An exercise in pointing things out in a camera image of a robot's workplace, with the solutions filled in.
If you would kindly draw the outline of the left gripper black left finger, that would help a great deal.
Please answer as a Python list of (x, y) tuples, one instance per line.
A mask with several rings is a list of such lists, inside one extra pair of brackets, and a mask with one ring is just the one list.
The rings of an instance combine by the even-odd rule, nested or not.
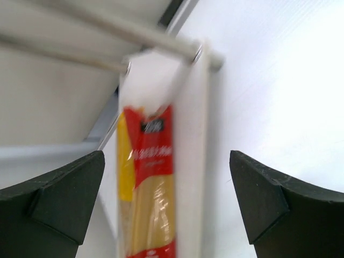
[(75, 257), (103, 178), (101, 150), (1, 189), (1, 257)]

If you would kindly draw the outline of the yellow spaghetti bag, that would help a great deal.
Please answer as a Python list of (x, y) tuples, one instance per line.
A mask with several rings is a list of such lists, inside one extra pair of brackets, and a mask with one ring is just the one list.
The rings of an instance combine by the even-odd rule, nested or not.
[(130, 225), (132, 218), (132, 198), (135, 186), (134, 161), (124, 113), (117, 124), (117, 186), (119, 202), (120, 257), (126, 257), (130, 248)]

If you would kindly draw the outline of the red spaghetti bag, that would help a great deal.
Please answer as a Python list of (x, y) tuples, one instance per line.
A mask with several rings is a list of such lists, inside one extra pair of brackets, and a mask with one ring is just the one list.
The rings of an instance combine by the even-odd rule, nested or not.
[(124, 108), (135, 185), (127, 257), (176, 256), (173, 109), (147, 116)]

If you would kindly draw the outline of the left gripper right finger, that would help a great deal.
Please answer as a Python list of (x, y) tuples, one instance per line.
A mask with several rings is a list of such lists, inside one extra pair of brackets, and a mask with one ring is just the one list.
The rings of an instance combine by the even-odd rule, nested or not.
[(233, 150), (230, 170), (257, 257), (343, 257), (343, 193), (309, 184)]

